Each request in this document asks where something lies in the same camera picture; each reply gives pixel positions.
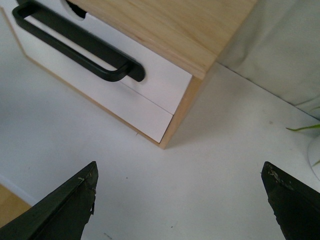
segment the wooden top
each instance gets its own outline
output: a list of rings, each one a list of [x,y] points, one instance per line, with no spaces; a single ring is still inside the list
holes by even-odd
[[[203,79],[257,0],[70,0]]]

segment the black drawer handle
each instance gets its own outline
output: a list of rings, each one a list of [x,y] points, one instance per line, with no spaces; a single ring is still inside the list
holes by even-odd
[[[123,79],[126,75],[130,76],[137,82],[141,82],[145,78],[145,70],[143,66],[136,62],[133,58],[127,56],[125,53],[112,47],[106,42],[103,42],[86,30],[33,0],[29,0],[17,6],[15,9],[13,9],[12,14],[16,23],[21,28],[25,29],[32,35],[41,39],[45,43],[49,44],[56,50],[60,51],[70,59],[76,61],[84,68],[108,82],[117,82]],[[117,70],[110,71],[104,69],[63,42],[25,20],[25,18],[28,16],[34,17],[75,44],[117,68]]]

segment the white pot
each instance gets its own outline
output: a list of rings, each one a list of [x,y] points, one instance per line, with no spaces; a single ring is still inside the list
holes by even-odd
[[[308,159],[314,174],[320,180],[320,135],[310,142]]]

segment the plywood edge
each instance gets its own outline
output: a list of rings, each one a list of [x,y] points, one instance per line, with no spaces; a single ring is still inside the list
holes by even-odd
[[[201,93],[205,82],[199,78],[192,77],[178,108],[175,111],[175,114],[172,117],[172,120],[164,133],[164,136],[158,145],[160,148],[165,149],[180,126],[181,122],[184,120],[188,114],[190,108],[193,106],[198,95]]]

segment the drawer unit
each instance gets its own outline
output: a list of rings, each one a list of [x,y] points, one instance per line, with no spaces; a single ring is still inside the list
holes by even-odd
[[[238,7],[243,1],[246,7],[238,14]],[[71,0],[88,11],[84,18],[78,16],[71,7],[72,3],[66,0],[18,2],[32,2],[40,4],[41,8],[48,8],[59,18],[80,27],[142,65],[145,77],[140,82],[128,75],[117,82],[105,81],[19,27],[11,14],[18,3],[14,0],[0,0],[28,58],[153,143],[165,148],[204,79],[208,78],[208,72],[218,54],[248,15],[255,0],[234,0],[236,4],[226,3],[226,6],[222,0],[201,0],[198,5],[194,5],[193,1],[184,3],[179,0]],[[212,8],[213,13],[225,10],[226,16],[221,15],[222,19],[218,19],[213,13],[205,11],[208,7]],[[236,23],[234,13],[239,15]],[[34,19],[33,14],[29,15],[24,16],[23,21],[32,23],[100,67],[115,70],[96,55]],[[205,22],[206,18],[202,18],[207,15],[210,18]],[[225,24],[223,18],[232,21],[231,24]],[[204,25],[194,26],[198,22]],[[214,31],[207,34],[210,24],[213,24]],[[215,25],[220,35],[216,34]]]

